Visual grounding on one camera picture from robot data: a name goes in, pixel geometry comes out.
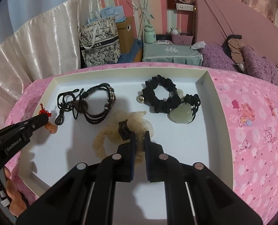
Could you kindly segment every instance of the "black cord necklace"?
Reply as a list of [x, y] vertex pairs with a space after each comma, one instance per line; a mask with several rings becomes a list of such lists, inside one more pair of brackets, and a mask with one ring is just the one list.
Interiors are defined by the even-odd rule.
[[198, 94], [195, 95], [186, 95], [184, 97], [184, 102], [189, 103], [191, 105], [191, 110], [192, 110], [192, 121], [195, 119], [195, 115], [198, 111], [198, 107], [201, 105], [201, 101], [199, 99]]
[[[102, 113], [93, 115], [88, 113], [88, 103], [84, 99], [98, 90], [106, 91], [108, 93], [108, 101], [104, 105], [104, 111]], [[65, 98], [67, 96], [71, 96], [72, 101], [66, 101]], [[75, 89], [70, 92], [68, 91], [60, 93], [57, 98], [57, 106], [60, 109], [60, 113], [55, 120], [55, 124], [62, 125], [65, 119], [64, 113], [70, 111], [72, 111], [74, 119], [77, 119], [79, 113], [82, 113], [84, 114], [87, 122], [91, 124], [99, 124], [106, 118], [115, 101], [116, 96], [114, 93], [114, 89], [108, 83], [102, 83], [100, 85], [91, 87], [87, 91], [84, 91], [84, 89]]]

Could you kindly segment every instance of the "tray rim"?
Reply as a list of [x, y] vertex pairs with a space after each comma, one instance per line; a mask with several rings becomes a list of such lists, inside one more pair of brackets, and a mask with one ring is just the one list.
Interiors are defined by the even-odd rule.
[[[204, 77], [204, 80], [207, 81], [207, 84], [210, 85], [214, 91], [210, 90], [210, 97], [215, 99], [217, 104], [215, 107], [215, 111], [213, 111], [213, 115], [218, 116], [220, 115], [220, 119], [223, 120], [221, 122], [220, 128], [221, 129], [227, 129], [228, 131], [219, 131], [217, 130], [217, 136], [218, 136], [218, 142], [223, 139], [225, 142], [224, 144], [220, 144], [219, 153], [222, 155], [220, 156], [220, 178], [221, 180], [228, 185], [230, 189], [233, 189], [233, 183], [234, 183], [234, 167], [233, 167], [233, 159], [232, 159], [232, 149], [231, 149], [231, 139], [229, 135], [229, 129], [227, 126], [227, 121], [225, 118], [225, 114], [223, 111], [223, 107], [221, 104], [221, 101], [219, 99], [218, 92], [216, 90], [216, 87], [214, 85], [214, 81], [208, 72], [208, 70], [205, 68], [190, 68], [190, 67], [127, 67], [127, 68], [110, 68], [110, 69], [101, 69], [101, 70], [92, 70], [92, 71], [86, 71], [86, 72], [79, 72], [79, 73], [73, 73], [63, 76], [54, 77], [48, 87], [46, 88], [45, 92], [43, 93], [33, 116], [37, 115], [39, 110], [41, 109], [40, 103], [43, 105], [46, 105], [51, 94], [55, 90], [55, 88], [60, 85], [61, 83], [65, 83], [68, 80], [70, 82], [77, 82], [81, 80], [88, 80], [90, 79], [97, 79], [100, 78], [100, 76], [103, 76], [103, 78], [106, 78], [106, 76], [110, 77], [118, 77], [122, 76], [123, 78], [132, 78], [132, 77], [138, 77], [138, 71], [144, 71], [145, 73], [148, 71], [147, 75], [142, 75], [142, 77], [152, 77], [155, 75], [153, 73], [154, 71], [157, 71], [157, 74], [161, 74], [163, 77], [179, 77], [179, 78], [194, 78], [196, 81]], [[41, 193], [40, 187], [33, 187], [27, 180], [31, 179], [28, 176], [20, 174], [18, 171], [18, 175], [22, 179], [22, 181], [38, 196], [40, 196], [37, 193]]]

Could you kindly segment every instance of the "power strip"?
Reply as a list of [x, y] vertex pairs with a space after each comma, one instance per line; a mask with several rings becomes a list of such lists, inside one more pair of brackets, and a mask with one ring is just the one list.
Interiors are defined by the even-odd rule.
[[184, 4], [184, 3], [177, 3], [177, 10], [183, 10], [183, 11], [193, 11], [194, 6], [190, 4]]

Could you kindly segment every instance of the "white device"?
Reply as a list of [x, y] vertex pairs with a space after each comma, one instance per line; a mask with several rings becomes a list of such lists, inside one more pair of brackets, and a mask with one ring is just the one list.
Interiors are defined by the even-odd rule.
[[157, 40], [155, 44], [172, 45], [170, 40]]

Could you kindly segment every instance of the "gold bell charm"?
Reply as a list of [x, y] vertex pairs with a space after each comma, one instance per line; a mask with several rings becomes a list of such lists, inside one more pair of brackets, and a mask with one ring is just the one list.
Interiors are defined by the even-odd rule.
[[139, 103], [144, 103], [144, 96], [143, 95], [138, 96], [137, 101]]

